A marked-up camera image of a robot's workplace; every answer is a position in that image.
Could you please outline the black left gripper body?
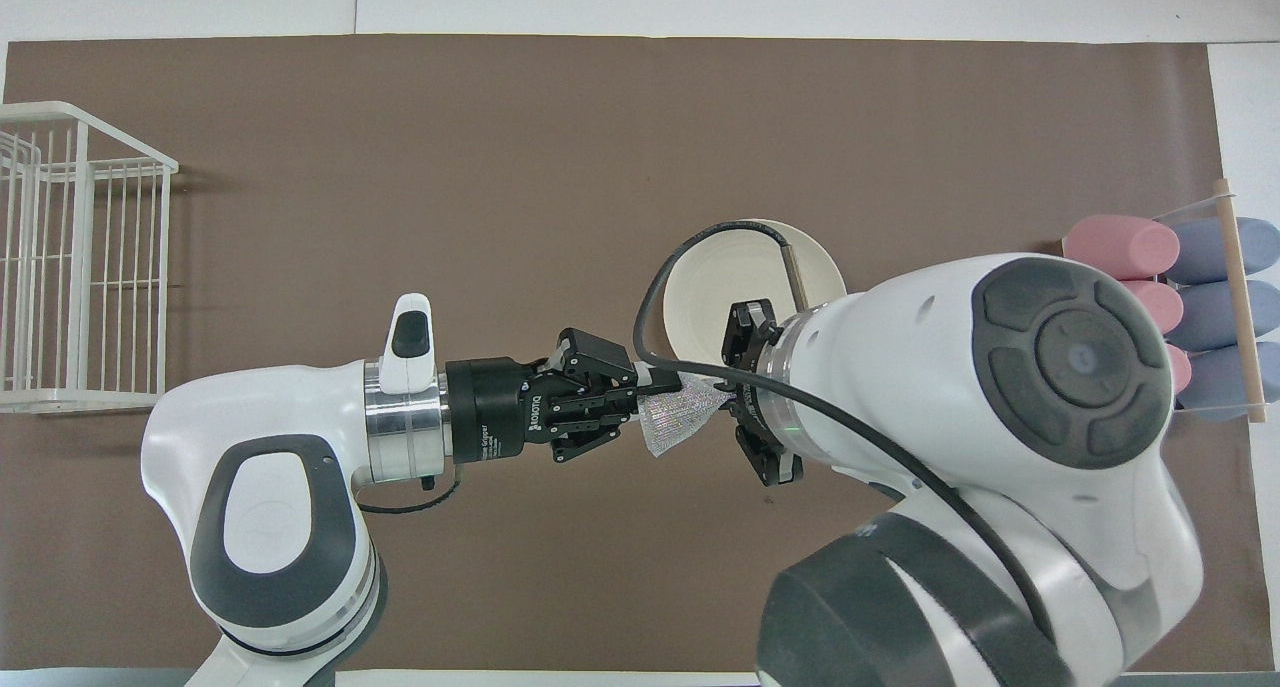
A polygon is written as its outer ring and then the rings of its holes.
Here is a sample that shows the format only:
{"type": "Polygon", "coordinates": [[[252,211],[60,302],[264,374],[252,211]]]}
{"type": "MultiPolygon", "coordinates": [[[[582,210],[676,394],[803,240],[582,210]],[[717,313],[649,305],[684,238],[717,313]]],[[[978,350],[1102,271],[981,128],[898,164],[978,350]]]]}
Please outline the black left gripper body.
{"type": "Polygon", "coordinates": [[[550,450],[552,423],[635,412],[634,391],[608,383],[604,391],[588,391],[563,374],[541,371],[544,363],[498,356],[445,365],[454,463],[506,459],[527,444],[550,450]]]}

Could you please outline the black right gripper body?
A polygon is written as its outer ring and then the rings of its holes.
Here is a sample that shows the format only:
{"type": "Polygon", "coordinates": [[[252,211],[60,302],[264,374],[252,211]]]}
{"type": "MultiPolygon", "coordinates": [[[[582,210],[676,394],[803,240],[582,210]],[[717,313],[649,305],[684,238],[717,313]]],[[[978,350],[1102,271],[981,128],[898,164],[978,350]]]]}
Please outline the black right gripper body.
{"type": "MultiPolygon", "coordinates": [[[[762,356],[759,359],[759,365],[762,363],[762,356]]],[[[758,368],[755,368],[755,371],[746,371],[746,372],[758,374],[758,368]]],[[[739,423],[745,423],[745,426],[750,429],[750,431],[758,432],[758,435],[769,435],[772,438],[776,438],[777,441],[780,441],[776,432],[773,432],[773,429],[768,426],[764,415],[762,413],[762,397],[767,397],[769,391],[762,390],[762,388],[755,388],[753,385],[749,385],[749,383],[735,383],[735,391],[736,391],[735,420],[739,423]]]]}

